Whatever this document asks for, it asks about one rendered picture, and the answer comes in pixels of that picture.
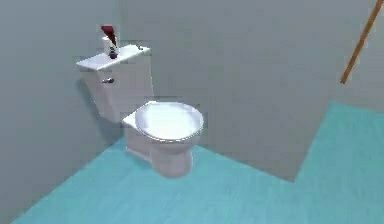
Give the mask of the brown wooden door frame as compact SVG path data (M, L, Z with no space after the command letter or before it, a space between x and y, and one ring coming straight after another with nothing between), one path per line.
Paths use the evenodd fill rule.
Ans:
M354 48L352 55L348 61L348 64L347 64L347 66L343 72L343 75L340 78L341 84L346 84L347 81L349 80L349 76L350 76L350 74L351 74L351 72L352 72L352 70L353 70L353 68L357 62L357 59L361 53L361 50L366 43L366 40L367 40L367 38L371 32L373 25L375 24L377 16L378 16L383 5L384 5L384 0L376 0L375 5L374 5L374 7L373 7L373 9L369 15L369 18L368 18L366 24L364 25L364 28L360 34L359 40L355 45L355 48Z

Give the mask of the red and white bottle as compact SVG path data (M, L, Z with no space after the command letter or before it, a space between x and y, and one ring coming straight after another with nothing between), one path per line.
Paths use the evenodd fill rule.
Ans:
M110 54L108 55L111 59L116 59L119 54L119 48L117 46L117 38L115 35L115 31L112 25L102 25L101 30L107 36L110 43Z

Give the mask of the white toilet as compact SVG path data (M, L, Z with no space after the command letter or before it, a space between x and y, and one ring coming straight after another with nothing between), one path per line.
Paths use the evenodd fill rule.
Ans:
M204 117L183 102L154 95L151 49L126 45L115 59L104 53L76 63L98 114L124 129L126 150L166 178L180 178L193 167Z

